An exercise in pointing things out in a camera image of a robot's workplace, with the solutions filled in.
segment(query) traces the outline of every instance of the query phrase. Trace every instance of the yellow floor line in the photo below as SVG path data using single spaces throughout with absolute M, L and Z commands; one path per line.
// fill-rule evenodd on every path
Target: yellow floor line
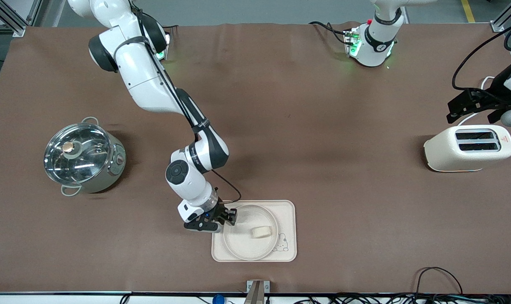
M 471 6 L 469 6 L 468 0 L 461 0 L 463 10 L 465 11 L 465 17 L 467 17 L 467 22 L 472 23 L 475 22 L 475 18 L 473 17 L 473 12 L 471 12 Z

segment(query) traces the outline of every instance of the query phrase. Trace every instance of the white plate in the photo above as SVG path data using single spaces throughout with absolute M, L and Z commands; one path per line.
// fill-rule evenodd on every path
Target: white plate
M 236 224 L 223 227 L 223 241 L 227 249 L 244 261 L 264 258 L 272 252 L 278 241 L 278 224 L 274 215 L 266 208 L 257 205 L 244 205 L 237 209 Z M 261 226 L 270 226 L 272 235 L 254 239 L 251 236 L 251 230 Z

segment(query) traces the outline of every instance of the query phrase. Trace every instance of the table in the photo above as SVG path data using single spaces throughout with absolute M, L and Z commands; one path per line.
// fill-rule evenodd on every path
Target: table
M 121 77 L 92 62 L 87 43 L 101 31 L 30 27 L 10 46 L 0 75 L 0 291 L 231 292 L 261 278 L 273 292 L 404 292 L 420 268 L 441 266 L 466 293 L 511 293 L 511 158 L 445 174 L 427 169 L 422 150 L 448 127 L 452 73 L 492 35 L 488 24 L 404 25 L 376 68 L 312 25 L 176 29 L 165 67 L 227 142 L 219 172 L 247 200 L 296 205 L 290 263 L 217 263 L 211 236 L 182 228 L 164 172 L 190 129 L 180 115 L 138 108 Z M 479 85 L 510 63 L 497 40 L 458 83 Z M 126 146 L 127 167 L 107 192 L 64 198 L 43 171 L 45 144 L 90 115 Z M 426 273 L 421 292 L 456 286 Z

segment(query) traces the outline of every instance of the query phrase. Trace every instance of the pot handle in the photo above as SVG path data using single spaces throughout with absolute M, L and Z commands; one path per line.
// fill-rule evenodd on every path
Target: pot handle
M 84 118 L 81 122 L 83 123 L 83 122 L 87 122 L 87 121 L 89 121 L 89 120 L 95 120 L 95 121 L 96 121 L 95 125 L 100 125 L 100 122 L 99 122 L 99 121 L 97 121 L 97 118 L 96 118 L 96 117 L 94 117 L 94 116 L 88 116 L 88 117 L 85 117 L 85 118 Z
M 83 187 L 81 185 L 77 185 L 77 186 L 71 186 L 71 185 L 61 185 L 60 186 L 60 192 L 64 195 L 64 196 L 76 196 L 78 195 L 79 192 L 81 192 L 81 189 Z M 72 194 L 68 194 L 66 193 L 66 189 L 77 189 L 74 193 Z

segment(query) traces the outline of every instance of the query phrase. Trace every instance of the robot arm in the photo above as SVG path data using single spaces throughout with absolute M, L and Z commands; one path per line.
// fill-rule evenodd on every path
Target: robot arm
M 88 44 L 92 59 L 106 71 L 120 73 L 133 100 L 151 112 L 174 112 L 188 119 L 196 140 L 171 155 L 166 180 L 182 198 L 178 212 L 187 229 L 219 232 L 234 225 L 236 210 L 219 204 L 203 173 L 225 165 L 229 150 L 209 119 L 184 90 L 174 87 L 154 54 L 168 44 L 163 27 L 148 15 L 136 16 L 128 0 L 68 0 L 82 17 L 95 17 L 109 30 Z
M 346 47 L 349 56 L 367 67 L 377 67 L 390 56 L 396 33 L 404 22 L 400 7 L 425 5 L 436 0 L 370 0 L 375 6 L 375 16 L 371 23 L 361 24 L 351 29 Z
M 488 121 L 495 123 L 501 120 L 503 125 L 511 127 L 511 64 L 495 76 L 489 88 L 467 88 L 448 102 L 448 107 L 448 123 L 454 123 L 467 114 L 494 110 L 488 114 Z

